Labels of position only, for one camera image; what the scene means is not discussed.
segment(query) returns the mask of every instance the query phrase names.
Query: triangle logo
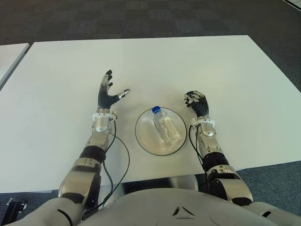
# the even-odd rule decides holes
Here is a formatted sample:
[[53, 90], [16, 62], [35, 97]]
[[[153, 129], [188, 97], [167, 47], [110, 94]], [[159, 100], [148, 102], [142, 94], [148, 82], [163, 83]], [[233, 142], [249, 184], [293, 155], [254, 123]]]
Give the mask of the triangle logo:
[[173, 217], [175, 219], [195, 219], [195, 214], [185, 207], [177, 207], [174, 210]]

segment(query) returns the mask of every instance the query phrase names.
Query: clear bowl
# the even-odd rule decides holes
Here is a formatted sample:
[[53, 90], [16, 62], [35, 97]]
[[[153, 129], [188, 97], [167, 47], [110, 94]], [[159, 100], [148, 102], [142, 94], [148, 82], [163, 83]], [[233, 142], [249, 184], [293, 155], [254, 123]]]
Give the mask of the clear bowl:
[[152, 121], [154, 114], [151, 109], [143, 112], [138, 118], [135, 126], [135, 136], [139, 145], [145, 151], [155, 155], [169, 155], [183, 146], [187, 131], [183, 119], [176, 112], [163, 107], [161, 107], [161, 110], [174, 120], [174, 124], [181, 135], [181, 140], [172, 145], [166, 145], [162, 141]]

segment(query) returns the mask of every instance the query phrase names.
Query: blue bottle cap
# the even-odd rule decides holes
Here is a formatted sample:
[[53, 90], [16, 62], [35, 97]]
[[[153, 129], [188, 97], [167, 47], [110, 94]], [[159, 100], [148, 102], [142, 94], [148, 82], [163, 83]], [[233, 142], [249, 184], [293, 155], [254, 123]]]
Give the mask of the blue bottle cap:
[[152, 108], [152, 112], [155, 114], [156, 112], [161, 111], [161, 108], [159, 106], [155, 106]]

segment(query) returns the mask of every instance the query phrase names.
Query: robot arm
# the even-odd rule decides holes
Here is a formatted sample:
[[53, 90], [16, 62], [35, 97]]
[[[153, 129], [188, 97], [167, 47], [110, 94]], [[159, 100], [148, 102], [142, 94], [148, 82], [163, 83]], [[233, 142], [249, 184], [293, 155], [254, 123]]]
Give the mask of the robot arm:
[[196, 139], [207, 175], [209, 193], [242, 206], [257, 215], [263, 216], [280, 226], [300, 225], [301, 218], [264, 202], [253, 202], [248, 186], [229, 165], [214, 129], [215, 122], [209, 118], [209, 107], [204, 94], [190, 91], [184, 95], [186, 104], [197, 114], [192, 127], [197, 127]]
[[191, 106], [197, 114], [192, 126], [197, 127], [196, 138], [202, 166], [207, 174], [209, 193], [239, 206], [249, 205], [253, 201], [251, 192], [229, 165], [217, 142], [215, 122], [208, 116], [209, 107], [205, 95], [191, 91], [186, 93], [184, 98], [187, 106]]
[[108, 137], [111, 133], [110, 121], [117, 119], [116, 114], [110, 114], [110, 107], [130, 91], [126, 89], [117, 95], [109, 96], [111, 79], [112, 71], [109, 70], [100, 85], [98, 108], [93, 115], [92, 135], [63, 180], [58, 198], [44, 203], [11, 225], [74, 226], [81, 221], [86, 209], [95, 208], [100, 191], [101, 164], [106, 157]]

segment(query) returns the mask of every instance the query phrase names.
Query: black cable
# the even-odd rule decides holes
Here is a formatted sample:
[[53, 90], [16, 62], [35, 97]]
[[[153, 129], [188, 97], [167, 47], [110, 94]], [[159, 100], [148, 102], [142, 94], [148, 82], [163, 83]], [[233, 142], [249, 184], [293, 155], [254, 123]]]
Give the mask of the black cable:
[[[192, 128], [192, 126], [190, 126], [189, 127], [189, 134], [188, 134], [188, 136], [189, 136], [189, 140], [190, 140], [190, 143], [191, 143], [191, 145], [192, 145], [192, 147], [193, 147], [193, 149], [196, 151], [196, 153], [197, 153], [197, 156], [198, 156], [198, 160], [199, 160], [199, 163], [201, 164], [201, 166], [202, 166], [202, 168], [204, 169], [204, 167], [203, 167], [203, 158], [202, 158], [202, 156], [200, 155], [200, 153], [198, 152], [198, 127], [197, 127], [197, 135], [196, 135], [196, 146], [194, 146], [193, 145], [193, 142], [192, 142], [192, 140], [191, 140], [191, 135], [190, 135], [190, 132], [191, 132], [191, 128]], [[209, 183], [208, 183], [208, 177], [207, 177], [207, 172], [206, 172], [206, 170], [204, 170], [204, 172], [205, 172], [205, 180], [206, 180], [206, 182], [205, 183], [203, 183], [201, 186], [203, 186], [204, 184], [207, 184], [207, 193], [209, 193]]]
[[[108, 146], [108, 148], [106, 150], [106, 153], [108, 152], [109, 148], [112, 146], [112, 144], [113, 144], [113, 142], [115, 141], [115, 138], [116, 138], [116, 122], [115, 121], [114, 121], [114, 134], [112, 134], [112, 135], [113, 135], [113, 140], [111, 141], [110, 145]], [[107, 170], [104, 162], [105, 161], [103, 161], [103, 168], [104, 168], [104, 171], [105, 171], [106, 175], [109, 178], [109, 181], [110, 181], [110, 184], [111, 184], [111, 190], [110, 190], [109, 194], [106, 195], [106, 197], [104, 198], [104, 200], [98, 206], [96, 206], [96, 207], [94, 207], [94, 208], [86, 211], [84, 214], [88, 214], [88, 213], [94, 211], [95, 209], [101, 207], [101, 205], [103, 205], [109, 199], [109, 196], [113, 193], [113, 181], [112, 181], [112, 178], [111, 178], [111, 176], [110, 176], [110, 174], [109, 174], [109, 172], [108, 172], [108, 170]]]
[[118, 184], [116, 185], [116, 187], [114, 188], [113, 192], [110, 194], [110, 196], [108, 197], [108, 199], [111, 197], [111, 195], [112, 195], [112, 194], [114, 193], [114, 191], [117, 189], [117, 187], [121, 184], [123, 178], [126, 176], [127, 171], [128, 171], [128, 168], [129, 168], [129, 166], [130, 166], [130, 160], [131, 160], [131, 158], [130, 158], [130, 152], [128, 151], [128, 148], [127, 148], [126, 144], [125, 144], [118, 136], [116, 136], [116, 138], [117, 138], [118, 140], [121, 141], [121, 143], [123, 144], [123, 146], [124, 146], [124, 147], [126, 148], [126, 150], [127, 150], [128, 163], [127, 163], [127, 169], [126, 169], [125, 173], [123, 174], [122, 178], [120, 179], [120, 181], [118, 182]]
[[112, 178], [111, 178], [111, 176], [110, 176], [110, 174], [109, 174], [109, 172], [108, 172], [108, 170], [107, 170], [107, 168], [106, 168], [106, 166], [105, 166], [105, 162], [103, 162], [103, 168], [104, 168], [104, 171], [105, 171], [105, 173], [107, 174], [107, 176], [108, 176], [108, 178], [109, 178], [110, 185], [111, 185], [111, 189], [110, 189], [109, 194], [107, 194], [106, 197], [105, 197], [104, 200], [103, 200], [103, 205], [104, 205], [104, 203], [109, 199], [109, 198], [108, 198], [109, 195], [111, 195], [111, 194], [113, 193], [113, 181], [112, 181]]
[[[114, 191], [117, 189], [117, 187], [121, 184], [121, 181], [123, 180], [123, 178], [124, 178], [124, 177], [126, 176], [126, 174], [127, 174], [128, 168], [129, 168], [129, 166], [130, 166], [130, 153], [129, 153], [129, 151], [128, 151], [128, 148], [127, 148], [126, 144], [125, 144], [118, 136], [116, 136], [116, 131], [114, 132], [114, 139], [115, 139], [115, 138], [117, 138], [118, 140], [120, 140], [121, 143], [123, 144], [123, 146], [124, 146], [124, 147], [126, 148], [126, 150], [127, 150], [127, 155], [128, 155], [127, 169], [126, 169], [125, 173], [123, 174], [122, 178], [120, 179], [120, 181], [118, 182], [118, 184], [115, 186], [115, 188], [114, 188], [113, 190], [111, 190], [111, 191], [106, 195], [106, 197], [104, 198], [104, 200], [103, 200], [100, 204], [98, 204], [96, 207], [94, 207], [94, 208], [92, 208], [91, 210], [85, 212], [85, 214], [88, 214], [88, 213], [94, 211], [95, 209], [101, 207], [102, 205], [104, 206], [105, 203], [108, 201], [108, 199], [112, 196], [112, 194], [114, 193]], [[106, 170], [106, 168], [105, 168], [105, 172], [106, 172], [106, 174], [108, 175], [108, 177], [110, 178], [110, 174], [108, 173], [108, 171]]]
[[189, 127], [189, 131], [188, 131], [189, 141], [190, 141], [190, 143], [191, 143], [193, 149], [196, 151], [198, 157], [202, 159], [202, 156], [201, 156], [200, 153], [197, 151], [197, 149], [195, 148], [195, 146], [193, 145], [193, 142], [192, 142], [192, 140], [191, 140], [191, 128], [192, 128], [192, 126]]

